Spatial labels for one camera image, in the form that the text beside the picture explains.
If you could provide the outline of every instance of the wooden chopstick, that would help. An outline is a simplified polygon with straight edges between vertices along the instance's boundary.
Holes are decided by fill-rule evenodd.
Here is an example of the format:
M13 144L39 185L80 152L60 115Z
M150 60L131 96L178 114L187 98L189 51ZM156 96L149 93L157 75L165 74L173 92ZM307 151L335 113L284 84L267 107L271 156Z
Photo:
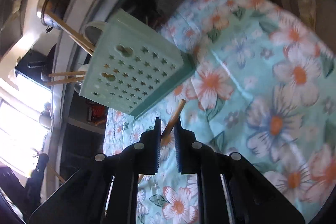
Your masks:
M58 85L58 84L67 84L67 83L73 83L84 80L85 76L82 77L74 77L74 78L66 78L58 81L51 81L47 82L44 85L45 86L51 86L51 85Z
M161 134L161 146L162 143L164 142L164 139L170 134L170 132L173 130L174 125L177 122L177 119L179 118L184 106L185 106L186 100L182 99L181 102L179 103L177 109L175 110L174 114L171 116L168 124L166 125L166 128L164 129L164 131ZM141 174L139 175L139 179L138 179L138 184L141 182L141 180L143 179L144 175Z
M71 34L69 37L75 41L83 50L85 50L89 55L93 56L93 51L90 50L87 46L85 46L80 40L78 40L76 37L72 36Z
M85 75L86 71L66 71L66 72L55 72L50 73L49 77L57 77L57 76L74 76L74 75Z
M61 20L57 15L55 15L54 13L52 13L50 11L46 12L46 15L49 16L53 21L55 21L57 23L57 25L60 26L63 30L65 30L65 32L67 32L70 35L70 37L78 45L80 45L84 50L89 49L92 52L95 51L95 46L91 42L89 42L87 39L85 39L83 35L76 32L67 23L65 23L63 20Z

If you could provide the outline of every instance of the white mug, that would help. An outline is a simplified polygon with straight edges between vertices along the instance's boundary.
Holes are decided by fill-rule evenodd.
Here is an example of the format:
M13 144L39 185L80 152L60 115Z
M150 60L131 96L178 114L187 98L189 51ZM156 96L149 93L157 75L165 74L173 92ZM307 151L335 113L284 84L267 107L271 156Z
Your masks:
M105 31L106 26L107 26L107 23L104 21L89 22L88 24L84 26L83 36L86 40L90 41L93 45L96 45L99 40L100 35Z

